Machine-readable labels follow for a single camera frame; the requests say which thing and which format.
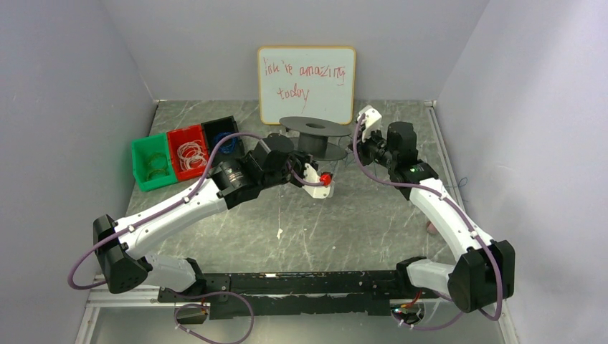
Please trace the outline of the black cable spool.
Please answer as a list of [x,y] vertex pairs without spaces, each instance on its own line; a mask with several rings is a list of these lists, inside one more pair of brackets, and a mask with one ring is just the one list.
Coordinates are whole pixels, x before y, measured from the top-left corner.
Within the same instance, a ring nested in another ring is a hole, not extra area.
[[291,138],[297,150],[312,155],[317,161],[339,161],[347,152],[339,145],[329,142],[329,138],[342,138],[349,135],[346,125],[329,120],[289,116],[280,119],[286,131],[296,131],[297,138]]

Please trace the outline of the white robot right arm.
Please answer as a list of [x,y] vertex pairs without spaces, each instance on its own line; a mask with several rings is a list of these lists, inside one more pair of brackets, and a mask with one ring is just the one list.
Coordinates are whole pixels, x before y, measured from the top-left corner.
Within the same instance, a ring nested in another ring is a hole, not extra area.
[[373,181],[379,178],[366,169],[368,164],[387,170],[389,180],[382,183],[396,188],[430,220],[455,259],[454,265],[408,259],[406,281],[448,297],[461,312],[478,311],[498,320],[503,301],[514,293],[515,250],[483,231],[449,195],[437,172],[419,158],[412,124],[392,123],[383,136],[373,120],[363,118],[356,123],[351,149],[357,166]]

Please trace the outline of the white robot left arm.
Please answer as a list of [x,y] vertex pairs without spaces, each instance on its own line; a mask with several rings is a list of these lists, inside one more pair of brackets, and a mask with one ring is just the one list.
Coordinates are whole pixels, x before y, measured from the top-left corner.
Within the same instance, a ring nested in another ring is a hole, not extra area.
[[209,216],[256,199],[261,191],[291,183],[321,186],[318,164],[281,134],[258,138],[254,149],[239,158],[207,166],[201,178],[182,192],[135,215],[94,222],[95,256],[113,294],[141,284],[175,292],[202,288],[204,277],[194,259],[160,257],[158,243]]

